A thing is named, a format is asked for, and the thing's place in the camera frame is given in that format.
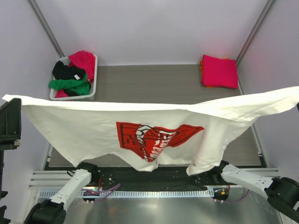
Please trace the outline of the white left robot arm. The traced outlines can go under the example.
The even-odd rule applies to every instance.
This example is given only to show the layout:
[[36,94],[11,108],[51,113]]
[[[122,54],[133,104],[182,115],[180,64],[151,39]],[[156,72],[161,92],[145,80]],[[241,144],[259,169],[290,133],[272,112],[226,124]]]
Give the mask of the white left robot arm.
[[[21,139],[21,99],[9,97],[0,106],[0,178],[3,179],[4,152],[15,150]],[[66,213],[80,191],[99,182],[96,165],[83,162],[71,179],[51,198],[37,203],[23,221],[24,224],[62,224]]]

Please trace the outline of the white printed t-shirt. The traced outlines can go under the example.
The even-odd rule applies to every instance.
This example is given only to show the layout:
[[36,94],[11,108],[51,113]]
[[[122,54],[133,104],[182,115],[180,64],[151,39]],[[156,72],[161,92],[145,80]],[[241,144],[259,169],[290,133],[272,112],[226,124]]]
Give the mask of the white printed t-shirt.
[[218,166],[228,144],[259,117],[294,108],[298,87],[193,105],[49,101],[21,96],[21,109],[72,165],[114,154],[138,171]]

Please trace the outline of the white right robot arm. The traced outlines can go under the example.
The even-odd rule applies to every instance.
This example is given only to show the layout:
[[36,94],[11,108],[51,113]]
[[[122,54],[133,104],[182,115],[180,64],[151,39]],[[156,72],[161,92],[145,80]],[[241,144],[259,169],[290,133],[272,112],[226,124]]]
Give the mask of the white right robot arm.
[[224,182],[241,185],[267,199],[277,211],[295,222],[299,221],[299,183],[291,178],[265,177],[232,164],[221,161],[220,165],[211,169],[211,180],[215,184]]

